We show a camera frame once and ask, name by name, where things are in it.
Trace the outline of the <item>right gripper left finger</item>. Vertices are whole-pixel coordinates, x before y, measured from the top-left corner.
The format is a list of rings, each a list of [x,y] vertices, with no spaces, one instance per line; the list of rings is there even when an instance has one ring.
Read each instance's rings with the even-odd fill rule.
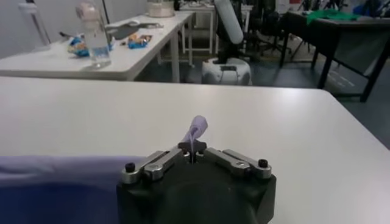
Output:
[[[137,184],[141,180],[149,182],[162,180],[168,172],[182,171],[193,160],[193,145],[180,142],[170,150],[157,150],[138,162],[129,162],[121,171],[123,184]]]

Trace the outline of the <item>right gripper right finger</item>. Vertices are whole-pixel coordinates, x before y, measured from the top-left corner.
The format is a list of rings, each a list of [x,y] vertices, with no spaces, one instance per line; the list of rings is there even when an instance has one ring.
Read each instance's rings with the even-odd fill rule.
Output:
[[[199,147],[194,150],[193,161],[219,165],[237,177],[254,175],[258,179],[270,179],[272,176],[272,167],[266,159],[255,160],[231,149],[217,150],[203,147],[201,142],[197,144]]]

